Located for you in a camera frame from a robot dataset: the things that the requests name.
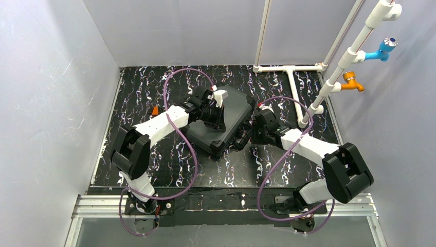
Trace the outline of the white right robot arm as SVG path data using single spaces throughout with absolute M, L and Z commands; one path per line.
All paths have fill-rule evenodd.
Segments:
M 268 108 L 255 112 L 251 141 L 291 150 L 314 162 L 324 172 L 324 179 L 300 186 L 291 198 L 273 205 L 280 211 L 303 211 L 312 204 L 332 199 L 346 204 L 374 183 L 370 169 L 354 144 L 328 143 L 292 129 Z

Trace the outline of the black foam-lined poker case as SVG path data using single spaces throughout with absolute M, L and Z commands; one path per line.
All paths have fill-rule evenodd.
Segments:
M 255 99 L 230 86 L 220 86 L 225 94 L 221 107 L 208 105 L 206 119 L 181 128 L 187 140 L 210 156 L 220 158 L 230 146 L 242 150 L 252 136 L 251 119 Z

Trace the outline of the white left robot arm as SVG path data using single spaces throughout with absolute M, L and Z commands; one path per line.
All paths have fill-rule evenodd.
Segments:
M 225 131 L 224 99 L 227 90 L 198 87 L 195 93 L 170 106 L 152 119 L 135 126 L 121 126 L 118 130 L 111 163 L 128 183 L 133 206 L 145 214 L 157 211 L 155 189 L 147 173 L 151 148 L 158 141 L 181 128 L 201 120 L 208 128 Z

